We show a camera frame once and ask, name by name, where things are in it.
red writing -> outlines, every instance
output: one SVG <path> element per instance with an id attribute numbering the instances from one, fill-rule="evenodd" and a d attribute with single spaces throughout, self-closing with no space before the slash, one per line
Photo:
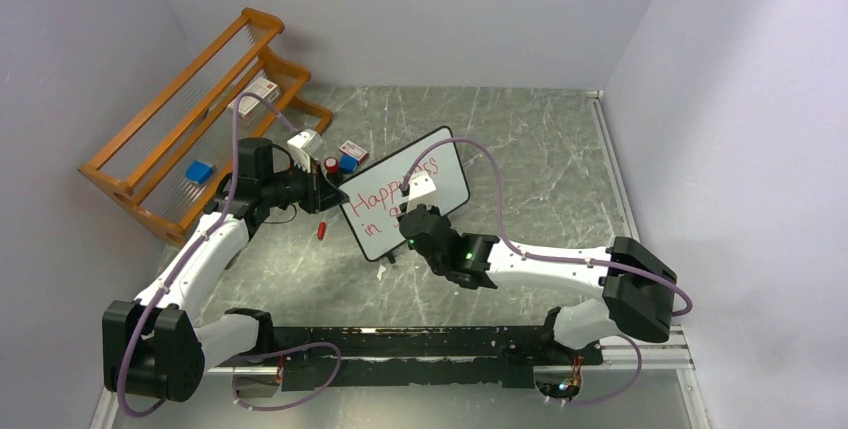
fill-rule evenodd
<path id="1" fill-rule="evenodd" d="M 418 173 L 421 171 L 427 171 L 427 173 L 431 176 L 434 176 L 439 173 L 439 164 L 436 162 L 435 158 L 431 157 L 427 161 L 415 166 L 415 171 L 413 172 Z M 380 189 L 373 194 L 363 195 L 361 193 L 357 193 L 350 202 L 350 207 L 353 209 L 354 215 L 358 218 L 373 209 L 378 209 L 388 211 L 389 217 L 395 218 L 399 216 L 400 208 L 395 204 L 395 200 L 403 198 L 400 194 L 400 185 L 402 182 L 403 178 L 397 181 L 391 181 L 385 186 L 380 187 Z M 383 232 L 375 224 L 368 224 L 367 226 L 365 224 L 361 225 L 365 227 L 365 234 L 369 237 Z"/>

small box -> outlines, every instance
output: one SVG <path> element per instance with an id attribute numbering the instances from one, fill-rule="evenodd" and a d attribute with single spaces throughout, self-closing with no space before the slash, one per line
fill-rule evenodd
<path id="1" fill-rule="evenodd" d="M 339 169 L 342 171 L 342 174 L 353 174 L 356 172 L 357 167 L 359 167 L 359 163 L 356 159 L 347 154 L 342 154 L 342 157 L 339 159 Z"/>
<path id="2" fill-rule="evenodd" d="M 194 161 L 186 169 L 186 179 L 195 184 L 203 184 L 212 177 L 214 172 L 215 168 L 212 165 Z"/>
<path id="3" fill-rule="evenodd" d="M 275 104 L 277 100 L 280 99 L 280 86 L 268 79 L 265 79 L 264 77 L 256 78 L 256 80 L 251 82 L 250 85 L 247 86 L 247 89 L 243 92 L 252 92 L 257 96 L 264 97 L 271 104 Z M 231 111 L 235 107 L 236 99 L 233 99 L 229 104 L 227 104 L 227 108 Z M 261 103 L 254 97 L 242 98 L 241 104 L 239 104 L 239 117 L 247 121 L 251 120 L 253 118 L 253 110 L 256 109 L 256 106 L 259 104 Z"/>
<path id="4" fill-rule="evenodd" d="M 356 162 L 359 164 L 362 164 L 365 162 L 365 159 L 368 159 L 368 151 L 350 141 L 345 141 L 339 150 L 342 151 L 342 154 L 347 154 L 348 156 L 356 159 Z"/>

wooden rack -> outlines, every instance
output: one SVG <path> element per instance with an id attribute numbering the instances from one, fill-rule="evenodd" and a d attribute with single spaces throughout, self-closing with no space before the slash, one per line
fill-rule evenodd
<path id="1" fill-rule="evenodd" d="M 270 14 L 245 8 L 238 19 L 230 24 L 209 47 L 88 163 L 80 166 L 79 171 L 153 234 L 169 244 L 183 245 L 187 240 L 190 227 L 214 195 L 218 183 L 230 172 L 232 160 L 229 157 L 226 166 L 216 167 L 215 175 L 203 185 L 202 192 L 197 191 L 197 194 L 193 194 L 188 203 L 190 205 L 187 209 L 180 210 L 179 214 L 171 214 L 166 218 L 162 214 L 154 213 L 154 210 L 142 207 L 142 205 L 166 176 L 185 160 L 186 154 L 204 136 L 219 116 L 227 114 L 229 117 L 227 104 L 243 91 L 253 79 L 262 75 L 278 84 L 281 95 L 275 104 L 276 108 L 280 111 L 293 108 L 314 116 L 313 119 L 318 119 L 314 127 L 317 132 L 323 133 L 332 120 L 333 114 L 328 109 L 307 102 L 298 95 L 300 88 L 310 79 L 310 72 L 302 66 L 284 61 L 268 47 L 268 44 L 283 32 L 284 27 L 280 19 Z M 245 32 L 249 40 L 247 42 L 249 49 L 231 67 L 229 64 L 223 66 L 230 68 L 223 77 L 217 79 L 211 90 L 208 92 L 195 91 L 194 96 L 183 97 L 183 99 L 190 99 L 191 105 L 183 104 L 183 107 L 170 107 L 175 105 L 175 103 L 168 104 L 175 94 L 184 89 L 192 78 L 203 73 L 204 69 L 210 69 L 209 63 L 213 57 L 227 46 L 237 34 L 244 34 Z M 221 67 L 218 64 L 221 62 L 220 58 L 221 56 L 216 58 L 215 65 L 217 67 Z M 157 113 L 166 106 L 169 107 L 168 111 L 172 112 L 168 116 L 171 118 L 169 120 L 179 118 L 176 125 L 164 137 L 161 137 L 162 128 L 158 128 L 158 132 L 147 130 L 142 134 L 145 125 L 150 123 L 151 119 L 154 119 Z M 252 126 L 251 135 L 253 137 L 263 135 L 274 122 L 273 113 L 263 111 L 263 114 L 264 117 Z M 160 118 L 158 120 L 159 125 L 165 119 L 167 118 Z M 133 138 L 148 138 L 150 140 L 141 142 L 141 145 L 146 146 L 141 150 L 135 150 L 134 160 L 133 154 L 119 158 L 122 171 L 118 172 L 125 172 L 125 176 L 116 177 L 108 174 L 109 166 L 116 164 L 113 158 L 122 151 L 122 148 L 132 143 Z"/>

white wall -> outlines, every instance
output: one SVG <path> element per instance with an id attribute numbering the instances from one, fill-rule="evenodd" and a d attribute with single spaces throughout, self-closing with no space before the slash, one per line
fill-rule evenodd
<path id="1" fill-rule="evenodd" d="M 283 53 L 342 84 L 597 89 L 651 0 L 168 0 L 195 51 L 244 6 Z"/>
<path id="2" fill-rule="evenodd" d="M 0 0 L 0 427 L 88 427 L 162 244 L 77 171 L 190 61 L 164 0 Z"/>
<path id="3" fill-rule="evenodd" d="M 716 428 L 845 427 L 848 0 L 654 0 L 604 106 Z"/>

whiteboard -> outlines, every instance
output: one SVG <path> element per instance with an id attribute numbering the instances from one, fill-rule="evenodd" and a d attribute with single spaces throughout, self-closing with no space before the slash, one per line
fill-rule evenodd
<path id="1" fill-rule="evenodd" d="M 400 193 L 403 175 L 424 149 L 450 137 L 453 132 L 442 126 L 339 186 L 350 197 L 349 202 L 342 204 L 342 213 L 366 259 L 376 261 L 406 241 L 397 222 L 399 206 L 407 200 Z M 429 172 L 436 183 L 439 210 L 443 215 L 468 202 L 468 181 L 455 144 L 433 149 L 419 163 L 415 172 L 419 171 Z"/>

